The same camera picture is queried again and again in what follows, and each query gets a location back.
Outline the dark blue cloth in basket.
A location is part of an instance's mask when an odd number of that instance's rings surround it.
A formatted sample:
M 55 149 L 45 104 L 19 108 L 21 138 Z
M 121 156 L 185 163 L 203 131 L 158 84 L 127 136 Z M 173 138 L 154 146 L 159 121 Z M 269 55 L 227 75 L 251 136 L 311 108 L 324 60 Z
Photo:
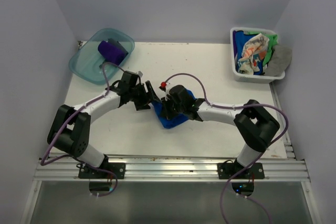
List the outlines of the dark blue cloth in basket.
M 235 49 L 237 57 L 242 56 L 242 51 L 245 43 L 250 40 L 250 35 L 245 34 L 244 31 L 238 30 L 233 32 L 233 39 L 235 43 Z

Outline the blue towel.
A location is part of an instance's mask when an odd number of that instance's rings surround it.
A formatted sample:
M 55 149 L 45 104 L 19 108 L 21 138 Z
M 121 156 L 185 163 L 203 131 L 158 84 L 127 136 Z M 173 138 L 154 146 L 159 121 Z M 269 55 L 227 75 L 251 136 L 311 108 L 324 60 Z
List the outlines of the blue towel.
M 160 98 L 161 102 L 152 102 L 154 112 L 165 129 L 172 129 L 189 120 L 182 113 L 183 101 L 172 96 Z

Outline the green cloth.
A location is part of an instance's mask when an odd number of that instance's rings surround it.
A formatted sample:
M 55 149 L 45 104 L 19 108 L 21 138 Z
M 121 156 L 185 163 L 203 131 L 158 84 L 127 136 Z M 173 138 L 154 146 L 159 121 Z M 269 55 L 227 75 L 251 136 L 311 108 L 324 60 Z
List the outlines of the green cloth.
M 278 44 L 277 34 L 262 33 L 269 39 L 268 48 L 258 54 L 253 54 L 252 68 L 254 75 L 262 75 L 264 70 L 268 67 L 268 64 L 272 58 L 273 46 Z

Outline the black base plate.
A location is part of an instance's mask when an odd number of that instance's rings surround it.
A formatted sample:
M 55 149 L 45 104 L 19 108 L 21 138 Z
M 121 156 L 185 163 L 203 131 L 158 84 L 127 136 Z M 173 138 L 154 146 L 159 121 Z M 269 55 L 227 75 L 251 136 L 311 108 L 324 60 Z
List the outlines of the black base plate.
M 249 168 L 244 169 L 237 162 L 231 160 L 217 163 L 217 173 L 219 179 L 229 179 L 238 173 L 234 179 L 265 179 L 265 173 L 262 163 L 255 163 Z
M 125 163 L 108 163 L 105 167 L 91 168 L 88 165 L 77 164 L 80 179 L 124 179 Z

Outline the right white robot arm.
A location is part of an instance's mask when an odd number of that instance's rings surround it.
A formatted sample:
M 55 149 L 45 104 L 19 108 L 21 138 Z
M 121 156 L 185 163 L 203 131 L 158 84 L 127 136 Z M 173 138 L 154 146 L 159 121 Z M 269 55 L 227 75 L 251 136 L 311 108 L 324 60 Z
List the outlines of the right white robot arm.
M 240 178 L 246 178 L 253 171 L 251 162 L 263 154 L 278 132 L 278 121 L 263 107 L 255 106 L 256 100 L 249 100 L 242 109 L 230 110 L 209 105 L 205 99 L 195 98 L 183 86 L 172 86 L 162 82 L 160 89 L 165 92 L 161 99 L 160 116 L 167 120 L 179 115 L 193 121 L 213 121 L 237 127 L 245 145 L 234 161 L 234 172 Z

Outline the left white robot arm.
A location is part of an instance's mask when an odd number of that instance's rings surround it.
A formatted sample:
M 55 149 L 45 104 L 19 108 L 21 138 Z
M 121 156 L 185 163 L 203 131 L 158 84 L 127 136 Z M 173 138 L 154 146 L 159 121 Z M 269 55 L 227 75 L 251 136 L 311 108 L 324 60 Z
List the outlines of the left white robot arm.
M 89 144 L 90 127 L 106 113 L 132 102 L 137 111 L 147 110 L 150 103 L 159 101 L 149 81 L 141 82 L 141 74 L 125 71 L 120 80 L 108 84 L 105 91 L 90 101 L 75 106 L 60 106 L 47 137 L 48 149 L 41 160 L 46 161 L 50 150 L 56 149 L 90 166 L 97 178 L 109 172 L 107 156 Z

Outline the patterned white cloth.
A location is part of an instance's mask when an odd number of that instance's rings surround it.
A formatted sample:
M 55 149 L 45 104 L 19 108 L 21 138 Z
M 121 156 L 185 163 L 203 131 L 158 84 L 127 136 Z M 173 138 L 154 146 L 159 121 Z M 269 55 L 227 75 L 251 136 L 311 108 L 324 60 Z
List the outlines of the patterned white cloth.
M 243 47 L 241 57 L 236 56 L 236 70 L 238 73 L 254 75 L 252 66 L 253 54 L 258 54 L 268 48 L 269 39 L 262 33 L 250 36 Z

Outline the white laundry basket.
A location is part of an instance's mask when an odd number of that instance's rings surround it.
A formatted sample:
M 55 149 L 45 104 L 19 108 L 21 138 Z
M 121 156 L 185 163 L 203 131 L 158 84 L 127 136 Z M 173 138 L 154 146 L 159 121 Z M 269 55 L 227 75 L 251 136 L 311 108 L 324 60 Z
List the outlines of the white laundry basket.
M 238 73 L 236 71 L 236 62 L 235 58 L 237 56 L 237 51 L 234 49 L 234 32 L 237 31 L 250 31 L 250 32 L 256 32 L 256 33 L 266 33 L 266 34 L 276 34 L 273 30 L 269 29 L 262 29 L 262 28 L 250 28 L 250 27 L 233 27 L 231 28 L 229 34 L 230 34 L 230 50 L 231 50 L 231 67 L 232 72 L 234 75 L 234 79 L 236 81 L 240 82 L 253 82 L 253 83 L 263 83 L 263 84 L 270 84 L 271 82 L 275 80 L 282 80 L 285 77 L 285 71 L 283 71 L 280 75 L 271 77 L 271 76 L 263 76 L 263 75 L 248 75 L 248 74 L 242 74 Z

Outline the aluminium mounting rail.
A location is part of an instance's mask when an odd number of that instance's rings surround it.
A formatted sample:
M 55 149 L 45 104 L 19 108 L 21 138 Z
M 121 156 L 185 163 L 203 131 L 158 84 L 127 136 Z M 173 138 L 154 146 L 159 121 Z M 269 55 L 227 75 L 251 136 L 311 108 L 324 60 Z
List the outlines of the aluminium mounting rail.
M 111 156 L 109 162 L 120 165 L 123 182 L 224 182 L 220 164 L 225 159 L 181 157 L 122 157 Z M 38 165 L 33 176 L 39 181 L 78 181 L 79 165 L 64 158 L 47 166 Z M 261 159 L 246 177 L 238 181 L 255 182 L 308 182 L 304 161 L 295 159 Z

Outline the grey cloth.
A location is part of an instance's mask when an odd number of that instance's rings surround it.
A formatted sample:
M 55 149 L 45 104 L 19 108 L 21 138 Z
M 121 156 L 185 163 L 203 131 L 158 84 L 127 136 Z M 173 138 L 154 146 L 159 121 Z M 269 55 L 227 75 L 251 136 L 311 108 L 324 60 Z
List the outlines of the grey cloth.
M 264 76 L 275 77 L 281 75 L 290 65 L 292 60 L 292 49 L 282 45 L 275 45 L 272 48 L 273 54 L 264 70 Z

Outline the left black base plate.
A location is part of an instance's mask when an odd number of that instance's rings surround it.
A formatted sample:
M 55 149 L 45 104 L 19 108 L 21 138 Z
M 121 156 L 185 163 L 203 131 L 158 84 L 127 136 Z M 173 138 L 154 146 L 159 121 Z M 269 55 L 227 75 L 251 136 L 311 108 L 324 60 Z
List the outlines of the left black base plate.
M 77 164 L 80 179 L 124 179 L 125 163 L 108 163 L 105 167 L 91 168 L 88 165 Z

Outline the rolled purple towel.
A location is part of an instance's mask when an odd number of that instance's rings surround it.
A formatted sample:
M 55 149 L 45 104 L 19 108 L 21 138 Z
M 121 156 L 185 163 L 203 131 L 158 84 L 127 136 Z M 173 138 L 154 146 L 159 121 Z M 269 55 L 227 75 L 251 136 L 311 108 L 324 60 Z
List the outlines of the rolled purple towel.
M 120 65 L 121 62 L 128 55 L 124 54 L 119 49 L 111 49 L 107 41 L 102 41 L 98 46 L 98 52 L 104 57 L 106 62 L 113 63 L 115 65 Z

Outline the rolled dark grey towel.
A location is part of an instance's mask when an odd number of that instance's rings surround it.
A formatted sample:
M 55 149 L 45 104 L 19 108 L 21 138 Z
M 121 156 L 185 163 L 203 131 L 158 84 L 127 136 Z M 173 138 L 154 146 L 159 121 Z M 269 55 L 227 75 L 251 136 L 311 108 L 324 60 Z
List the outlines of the rolled dark grey towel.
M 110 38 L 107 41 L 108 45 L 110 46 L 111 49 L 119 49 L 122 51 L 124 54 L 127 54 L 128 51 L 116 40 Z

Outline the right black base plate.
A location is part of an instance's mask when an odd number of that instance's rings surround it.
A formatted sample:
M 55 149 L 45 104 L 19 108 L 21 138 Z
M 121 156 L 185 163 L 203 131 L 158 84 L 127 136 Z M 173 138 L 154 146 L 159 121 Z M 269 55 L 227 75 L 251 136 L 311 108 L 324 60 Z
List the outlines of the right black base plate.
M 249 168 L 244 169 L 237 162 L 231 160 L 217 163 L 217 173 L 219 179 L 229 179 L 238 173 L 234 179 L 265 179 L 265 173 L 262 163 L 255 163 Z

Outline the teal translucent plastic bin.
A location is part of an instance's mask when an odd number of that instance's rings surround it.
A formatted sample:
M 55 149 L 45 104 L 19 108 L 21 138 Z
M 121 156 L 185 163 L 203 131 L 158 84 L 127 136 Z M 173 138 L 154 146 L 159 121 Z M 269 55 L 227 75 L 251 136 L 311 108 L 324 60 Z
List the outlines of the teal translucent plastic bin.
M 98 52 L 98 46 L 108 39 L 118 41 L 127 51 L 128 55 L 120 65 L 106 62 Z M 118 66 L 123 65 L 135 48 L 134 40 L 128 35 L 112 28 L 104 28 L 96 32 L 69 61 L 69 69 L 78 77 L 96 85 L 105 84 L 105 73 L 111 79 L 118 71 Z

